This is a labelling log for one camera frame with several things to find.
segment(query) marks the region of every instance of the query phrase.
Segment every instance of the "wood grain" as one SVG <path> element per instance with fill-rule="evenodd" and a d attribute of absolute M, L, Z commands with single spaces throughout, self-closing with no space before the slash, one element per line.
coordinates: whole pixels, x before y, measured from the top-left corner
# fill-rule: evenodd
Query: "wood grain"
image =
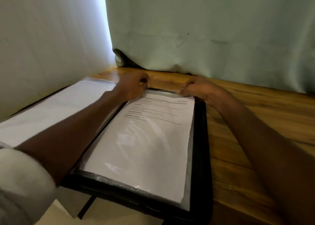
<path fill-rule="evenodd" d="M 95 78 L 118 81 L 136 68 L 113 68 Z M 152 87 L 178 90 L 191 76 L 146 71 Z M 315 98 L 306 94 L 210 79 L 226 88 L 270 127 L 315 156 Z M 236 138 L 207 105 L 214 214 L 211 224 L 286 224 Z"/>

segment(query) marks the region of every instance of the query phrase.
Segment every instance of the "white sleeve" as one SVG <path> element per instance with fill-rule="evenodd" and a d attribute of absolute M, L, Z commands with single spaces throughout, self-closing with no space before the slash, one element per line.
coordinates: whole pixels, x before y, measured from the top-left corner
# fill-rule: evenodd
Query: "white sleeve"
<path fill-rule="evenodd" d="M 50 174 L 32 157 L 0 149 L 0 224 L 34 224 L 56 197 Z"/>

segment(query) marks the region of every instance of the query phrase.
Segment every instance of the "curtain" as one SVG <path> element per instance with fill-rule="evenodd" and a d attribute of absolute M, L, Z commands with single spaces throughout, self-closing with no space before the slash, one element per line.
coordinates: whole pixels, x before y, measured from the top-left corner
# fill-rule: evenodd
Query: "curtain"
<path fill-rule="evenodd" d="M 115 63 L 105 0 L 0 0 L 0 120 Z"/>
<path fill-rule="evenodd" d="M 117 65 L 315 92 L 315 0 L 106 0 Z"/>

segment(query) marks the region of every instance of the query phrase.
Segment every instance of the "paper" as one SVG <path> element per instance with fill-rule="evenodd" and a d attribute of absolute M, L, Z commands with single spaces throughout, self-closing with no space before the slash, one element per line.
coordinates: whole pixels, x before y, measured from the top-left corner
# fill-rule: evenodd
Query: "paper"
<path fill-rule="evenodd" d="M 0 141 L 18 146 L 39 132 L 97 101 L 115 83 L 89 79 L 65 88 L 38 105 L 0 123 Z"/>
<path fill-rule="evenodd" d="M 194 99 L 144 94 L 108 125 L 81 167 L 153 195 L 181 202 Z"/>

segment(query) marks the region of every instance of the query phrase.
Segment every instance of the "table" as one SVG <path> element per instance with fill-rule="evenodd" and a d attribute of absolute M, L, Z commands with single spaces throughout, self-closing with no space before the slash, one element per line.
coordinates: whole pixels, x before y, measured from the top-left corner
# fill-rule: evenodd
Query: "table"
<path fill-rule="evenodd" d="M 94 76 L 118 82 L 138 68 L 112 68 Z M 191 76 L 144 70 L 152 87 L 177 90 Z M 315 97 L 211 79 L 240 99 L 262 121 L 315 155 Z M 220 114 L 207 105 L 214 211 L 211 224 L 286 224 L 236 138 Z"/>

